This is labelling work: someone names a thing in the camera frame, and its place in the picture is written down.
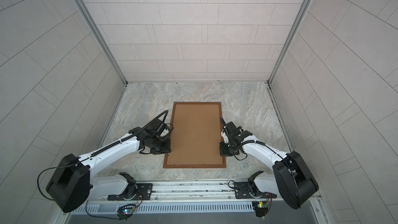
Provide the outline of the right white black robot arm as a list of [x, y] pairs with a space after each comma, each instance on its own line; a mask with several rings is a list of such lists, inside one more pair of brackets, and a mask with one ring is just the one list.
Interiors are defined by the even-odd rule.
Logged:
[[291, 208], [299, 209], [318, 190], [319, 185], [302, 156], [292, 151], [286, 153], [260, 141], [251, 132], [234, 123], [220, 120], [222, 125], [220, 154], [223, 157], [251, 155], [272, 169], [272, 174], [258, 171], [247, 182], [235, 182], [238, 199], [261, 199], [271, 201], [281, 197]]

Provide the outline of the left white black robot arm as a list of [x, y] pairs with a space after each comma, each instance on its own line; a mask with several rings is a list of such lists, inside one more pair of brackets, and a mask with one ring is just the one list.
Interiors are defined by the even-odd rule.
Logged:
[[141, 200], [143, 194], [136, 180], [126, 172], [116, 176], [97, 177], [97, 174], [119, 159], [149, 148], [150, 155], [171, 152], [170, 135], [173, 127], [165, 122], [168, 111], [163, 111], [143, 127], [131, 129], [116, 141], [79, 156], [66, 155], [54, 171], [46, 190], [41, 195], [54, 201], [69, 213], [91, 199], [111, 196], [116, 200]]

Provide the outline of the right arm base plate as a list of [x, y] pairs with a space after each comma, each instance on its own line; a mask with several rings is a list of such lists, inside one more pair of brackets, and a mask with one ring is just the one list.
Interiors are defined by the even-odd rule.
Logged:
[[276, 194], [261, 192], [252, 182], [233, 182], [236, 199], [268, 199], [277, 198]]

